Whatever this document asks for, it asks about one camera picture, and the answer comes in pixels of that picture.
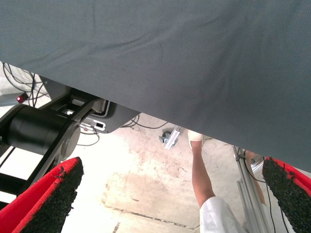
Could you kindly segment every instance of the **white pants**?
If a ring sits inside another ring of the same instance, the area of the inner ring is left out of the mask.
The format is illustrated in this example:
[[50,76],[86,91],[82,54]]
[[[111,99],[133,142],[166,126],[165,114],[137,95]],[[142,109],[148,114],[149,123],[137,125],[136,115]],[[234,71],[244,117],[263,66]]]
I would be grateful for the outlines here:
[[200,233],[246,233],[230,206],[220,197],[212,197],[200,209]]

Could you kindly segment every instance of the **person's leg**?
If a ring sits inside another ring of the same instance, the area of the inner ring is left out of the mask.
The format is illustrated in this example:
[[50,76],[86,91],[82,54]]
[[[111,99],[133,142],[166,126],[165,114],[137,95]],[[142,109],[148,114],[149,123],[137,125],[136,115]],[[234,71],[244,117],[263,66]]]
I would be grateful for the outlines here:
[[193,154],[192,186],[195,197],[201,208],[204,202],[209,198],[214,197],[215,194],[202,159],[202,141],[190,141],[190,143]]

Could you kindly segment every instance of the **person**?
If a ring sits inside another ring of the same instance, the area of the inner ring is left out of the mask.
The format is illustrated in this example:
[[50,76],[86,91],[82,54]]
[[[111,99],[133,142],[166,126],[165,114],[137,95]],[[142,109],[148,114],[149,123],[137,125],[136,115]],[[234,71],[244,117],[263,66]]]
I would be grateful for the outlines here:
[[200,233],[246,233],[229,205],[215,195],[202,159],[201,134],[188,131],[192,149],[192,186],[200,207]]
[[[203,136],[194,131],[188,131],[188,138],[193,154],[192,186],[200,207],[200,233],[246,233],[245,229],[243,229],[233,215],[229,205],[222,198],[216,196],[213,191],[212,184],[202,158]],[[255,156],[255,153],[248,150],[245,151],[248,170],[253,177],[255,175],[251,169],[251,161]],[[263,210],[269,219],[268,224],[272,232],[273,225],[271,219],[269,218],[269,208],[265,203],[264,195],[259,183],[257,181],[254,182],[260,202],[263,206]],[[285,232],[280,211],[278,211],[278,214],[274,212],[274,219],[277,226],[275,232]],[[285,219],[285,221],[289,232],[294,233],[288,220]]]

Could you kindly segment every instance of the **concrete floor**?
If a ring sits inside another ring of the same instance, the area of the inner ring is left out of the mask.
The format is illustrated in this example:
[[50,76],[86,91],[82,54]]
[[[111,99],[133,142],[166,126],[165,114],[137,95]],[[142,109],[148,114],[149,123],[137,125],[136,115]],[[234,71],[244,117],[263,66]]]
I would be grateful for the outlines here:
[[[0,94],[14,92],[18,91],[0,71]],[[49,100],[41,98],[38,106]],[[0,116],[9,109],[1,107]],[[140,115],[139,122],[153,127],[163,124],[146,114]],[[187,131],[182,131],[177,145],[170,150],[164,150],[158,139],[173,127],[119,128],[101,134],[94,146],[77,146],[71,157],[82,159],[85,174],[62,233],[198,233],[199,208],[191,184],[192,155]],[[81,134],[79,144],[96,139],[94,135]],[[26,179],[40,158],[16,150],[0,172]],[[215,194],[224,198],[243,224],[245,217],[237,188],[240,175],[231,145],[205,138],[203,159]],[[257,178],[262,179],[260,172]],[[274,197],[272,206],[278,209]]]

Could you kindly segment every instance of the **black rubber texture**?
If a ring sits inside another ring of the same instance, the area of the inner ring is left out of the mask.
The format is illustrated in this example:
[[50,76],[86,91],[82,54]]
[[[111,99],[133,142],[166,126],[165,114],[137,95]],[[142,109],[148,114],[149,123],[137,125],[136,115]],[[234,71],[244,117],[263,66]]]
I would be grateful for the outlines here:
[[77,196],[76,188],[81,182],[83,166],[81,159],[69,173],[63,173],[64,180],[42,205],[22,233],[60,233],[71,204]]
[[292,179],[288,179],[287,171],[272,159],[264,161],[262,173],[293,230],[296,233],[310,233],[311,197]]

